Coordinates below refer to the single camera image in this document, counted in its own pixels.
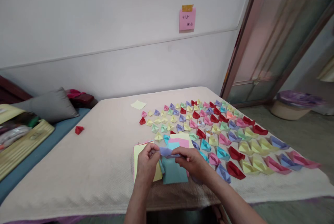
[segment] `blue mattress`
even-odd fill
[[[86,108],[77,110],[80,116],[55,124],[53,133],[0,182],[0,205],[25,175],[90,111]]]

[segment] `floor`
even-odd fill
[[[310,112],[297,121],[273,116],[268,106],[241,108],[240,111],[256,120],[262,127],[284,140],[305,157],[322,164],[334,184],[334,116]],[[334,223],[334,199],[317,198],[306,201],[266,202],[252,206],[268,223]],[[209,223],[209,209],[202,211],[173,211],[149,213],[148,223]],[[123,223],[124,216],[85,218],[81,223]]]

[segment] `mattress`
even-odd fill
[[[205,87],[143,94],[100,101],[14,188],[0,206],[0,223],[50,219],[61,216],[123,214],[133,190],[133,146],[154,138],[140,125],[141,111],[130,106],[147,103],[144,110],[197,100],[221,100]],[[334,196],[334,187],[320,169],[303,168],[288,175],[260,174],[244,180],[231,178],[231,186],[249,203],[301,200]],[[204,185],[152,184],[147,210],[200,208],[219,203]]]

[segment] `person's left hand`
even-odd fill
[[[137,177],[135,183],[151,186],[156,173],[157,162],[160,159],[160,148],[154,143],[147,143],[138,155]]]

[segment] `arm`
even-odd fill
[[[156,173],[157,162],[160,159],[160,152],[152,155],[152,150],[159,151],[156,144],[148,143],[138,155],[137,177],[126,210],[124,224],[146,223],[146,202],[147,195]]]
[[[215,193],[233,224],[266,223],[257,212],[210,167],[196,149],[178,147],[172,152],[172,155],[175,154],[183,156],[176,158],[176,163],[188,170],[191,175],[201,180]]]

